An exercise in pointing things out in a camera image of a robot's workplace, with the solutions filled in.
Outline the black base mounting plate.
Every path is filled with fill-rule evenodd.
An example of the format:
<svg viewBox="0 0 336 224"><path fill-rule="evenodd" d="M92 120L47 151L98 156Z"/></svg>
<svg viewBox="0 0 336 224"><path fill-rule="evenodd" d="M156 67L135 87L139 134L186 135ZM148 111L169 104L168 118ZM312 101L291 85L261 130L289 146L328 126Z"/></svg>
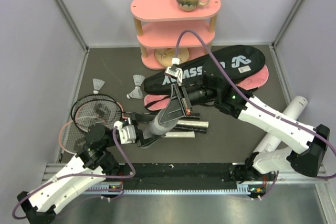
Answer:
<svg viewBox="0 0 336 224"><path fill-rule="evenodd" d="M128 179L106 179L104 184L123 185L126 190L235 189L251 178L243 164L233 163L135 163L136 174Z"/></svg>

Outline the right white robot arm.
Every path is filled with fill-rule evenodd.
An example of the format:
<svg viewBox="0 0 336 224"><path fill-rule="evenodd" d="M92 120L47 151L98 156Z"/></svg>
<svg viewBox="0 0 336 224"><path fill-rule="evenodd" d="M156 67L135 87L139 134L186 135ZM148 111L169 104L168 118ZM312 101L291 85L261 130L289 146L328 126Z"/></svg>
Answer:
<svg viewBox="0 0 336 224"><path fill-rule="evenodd" d="M328 149L330 129L320 124L309 126L276 111L251 92L238 87L214 89L172 85L167 107L160 112L158 123L166 125L189 115L193 105L212 101L214 107L233 118L250 123L274 138L287 144L278 149L267 142L254 151L245 161L245 174L252 180L263 174L292 168L307 177L317 177L324 155Z"/></svg>

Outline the white shuttlecock upper middle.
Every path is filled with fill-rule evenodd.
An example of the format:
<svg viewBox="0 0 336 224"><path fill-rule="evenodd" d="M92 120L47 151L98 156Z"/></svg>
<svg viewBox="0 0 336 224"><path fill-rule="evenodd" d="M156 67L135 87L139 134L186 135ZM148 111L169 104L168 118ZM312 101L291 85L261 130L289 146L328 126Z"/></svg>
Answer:
<svg viewBox="0 0 336 224"><path fill-rule="evenodd" d="M133 75L133 81L136 87L140 87L142 83L144 82L144 80L145 80L145 76L143 75L140 75L140 74Z"/></svg>

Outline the black Crossway racket bag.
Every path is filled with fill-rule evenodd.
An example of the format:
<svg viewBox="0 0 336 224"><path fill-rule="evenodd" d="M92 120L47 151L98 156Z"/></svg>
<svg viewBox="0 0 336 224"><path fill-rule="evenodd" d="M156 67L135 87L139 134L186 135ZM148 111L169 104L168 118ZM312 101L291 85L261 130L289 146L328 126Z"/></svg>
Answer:
<svg viewBox="0 0 336 224"><path fill-rule="evenodd" d="M264 54L253 46L228 46L214 51L213 55L235 84L259 72L266 63ZM213 66L215 70L218 69L209 55L179 65L183 70L183 84L185 86L191 86L202 79L203 65ZM161 71L145 78L144 90L151 95L170 94L173 82L175 82L174 79Z"/></svg>

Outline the pink badminton racket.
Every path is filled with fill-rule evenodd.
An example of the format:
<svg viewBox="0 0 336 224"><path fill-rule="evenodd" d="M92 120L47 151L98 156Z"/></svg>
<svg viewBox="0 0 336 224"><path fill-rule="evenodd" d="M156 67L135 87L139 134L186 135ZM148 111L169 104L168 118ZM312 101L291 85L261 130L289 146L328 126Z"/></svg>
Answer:
<svg viewBox="0 0 336 224"><path fill-rule="evenodd" d="M59 146L64 152L76 154L84 144L85 132L79 130L73 121L67 122L60 130L58 136ZM194 131L173 131L168 132L164 138L194 138Z"/></svg>

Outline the white shuttlecock lower middle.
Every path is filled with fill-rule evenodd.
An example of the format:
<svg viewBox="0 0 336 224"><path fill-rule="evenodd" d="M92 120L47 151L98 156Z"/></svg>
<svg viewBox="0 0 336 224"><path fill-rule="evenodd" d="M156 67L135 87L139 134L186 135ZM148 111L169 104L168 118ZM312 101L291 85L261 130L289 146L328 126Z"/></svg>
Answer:
<svg viewBox="0 0 336 224"><path fill-rule="evenodd" d="M140 86L136 86L130 93L127 94L127 99L142 99L143 92Z"/></svg>

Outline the pink racket bag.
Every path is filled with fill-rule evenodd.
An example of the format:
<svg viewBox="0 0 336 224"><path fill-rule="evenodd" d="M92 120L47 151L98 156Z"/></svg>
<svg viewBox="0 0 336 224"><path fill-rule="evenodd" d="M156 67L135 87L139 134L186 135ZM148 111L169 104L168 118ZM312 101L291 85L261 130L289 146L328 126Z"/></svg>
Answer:
<svg viewBox="0 0 336 224"><path fill-rule="evenodd" d="M262 87L268 80L269 71L266 65L256 74L247 77L240 83L236 84L238 87L245 90L253 90ZM170 101L169 95L151 95L144 97L144 107L148 111L157 112L164 109Z"/></svg>

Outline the white shuttlecock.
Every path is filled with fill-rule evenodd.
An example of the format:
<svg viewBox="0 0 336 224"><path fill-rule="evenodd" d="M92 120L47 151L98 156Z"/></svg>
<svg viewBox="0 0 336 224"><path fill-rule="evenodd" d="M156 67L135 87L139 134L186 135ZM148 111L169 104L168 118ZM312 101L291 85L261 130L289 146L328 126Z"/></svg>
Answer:
<svg viewBox="0 0 336 224"><path fill-rule="evenodd" d="M92 84L93 84L93 94L99 94L99 91L104 86L105 81L101 79L93 79Z"/></svg>
<svg viewBox="0 0 336 224"><path fill-rule="evenodd" d="M136 86L130 93L127 94L127 99L142 99L143 92L140 86Z"/></svg>
<svg viewBox="0 0 336 224"><path fill-rule="evenodd" d="M145 76L143 75L140 75L140 74L133 75L133 81L136 87L140 87L142 83L144 82L144 80L145 80Z"/></svg>

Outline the white shuttlecock far left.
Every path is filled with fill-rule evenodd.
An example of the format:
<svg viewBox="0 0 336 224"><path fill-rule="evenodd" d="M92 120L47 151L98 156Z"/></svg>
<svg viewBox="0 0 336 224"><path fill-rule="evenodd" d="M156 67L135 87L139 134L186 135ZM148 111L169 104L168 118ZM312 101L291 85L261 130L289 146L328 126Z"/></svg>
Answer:
<svg viewBox="0 0 336 224"><path fill-rule="evenodd" d="M99 94L99 91L104 86L105 81L101 79L93 79L92 84L93 84L93 94Z"/></svg>

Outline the black badminton racket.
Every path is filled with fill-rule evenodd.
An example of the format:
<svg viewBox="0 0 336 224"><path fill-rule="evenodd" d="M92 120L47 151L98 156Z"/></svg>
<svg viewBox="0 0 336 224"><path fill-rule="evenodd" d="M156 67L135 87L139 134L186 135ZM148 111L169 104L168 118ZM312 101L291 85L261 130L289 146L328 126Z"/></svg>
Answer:
<svg viewBox="0 0 336 224"><path fill-rule="evenodd" d="M90 94L78 99L71 108L74 125L87 132L94 124L103 124L112 129L117 121L126 121L133 112L126 112L114 98L106 94Z"/></svg>

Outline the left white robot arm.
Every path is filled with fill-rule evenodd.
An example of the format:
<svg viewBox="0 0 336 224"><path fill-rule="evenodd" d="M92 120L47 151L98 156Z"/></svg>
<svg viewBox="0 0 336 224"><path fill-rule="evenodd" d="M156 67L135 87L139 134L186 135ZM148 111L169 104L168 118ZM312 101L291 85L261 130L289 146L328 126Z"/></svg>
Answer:
<svg viewBox="0 0 336 224"><path fill-rule="evenodd" d="M52 178L38 188L18 196L17 207L21 207L29 223L52 223L56 216L74 199L104 180L130 179L136 175L134 165L125 155L123 144L139 143L149 146L170 128L161 125L160 114L154 117L145 130L138 129L137 122L125 125L116 122L113 128L96 123L88 128L82 148ZM120 165L108 151L116 146L124 156L130 172L120 172Z"/></svg>

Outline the pink three-tier shelf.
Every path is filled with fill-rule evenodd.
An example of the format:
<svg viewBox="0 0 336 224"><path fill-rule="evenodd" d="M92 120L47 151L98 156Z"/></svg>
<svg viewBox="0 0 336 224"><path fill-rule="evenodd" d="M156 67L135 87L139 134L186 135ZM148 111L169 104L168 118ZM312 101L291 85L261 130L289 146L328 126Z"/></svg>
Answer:
<svg viewBox="0 0 336 224"><path fill-rule="evenodd" d="M210 45L220 8L220 0L210 0L191 12L181 10L176 0L133 0L130 9L143 64L153 70L162 69L155 50L175 47L180 34L187 29L197 32Z"/></svg>

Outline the white shuttlecock tube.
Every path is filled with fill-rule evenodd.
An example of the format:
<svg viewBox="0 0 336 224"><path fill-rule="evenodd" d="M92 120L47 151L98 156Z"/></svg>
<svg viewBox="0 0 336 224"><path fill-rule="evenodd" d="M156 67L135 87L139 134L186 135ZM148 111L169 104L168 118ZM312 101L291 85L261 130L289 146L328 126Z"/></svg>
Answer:
<svg viewBox="0 0 336 224"><path fill-rule="evenodd" d="M308 105L308 100L302 96L296 96L285 108L283 111L283 115L297 120L301 113L304 111L306 106ZM292 125L288 125L287 123L280 120L280 129L284 130L284 133L280 133L277 131L275 135L272 133L267 133L261 142L254 149L255 152L272 152L277 149L277 147L282 142L283 138L286 140L287 136L290 134L290 130L293 129Z"/></svg>
<svg viewBox="0 0 336 224"><path fill-rule="evenodd" d="M161 110L156 117L149 123L149 125L143 131L144 141L149 142L140 144L141 148L149 148L156 140L152 140L155 136L162 136L169 132L178 123L179 117L171 119L167 122L162 122L162 118L165 117L166 109Z"/></svg>

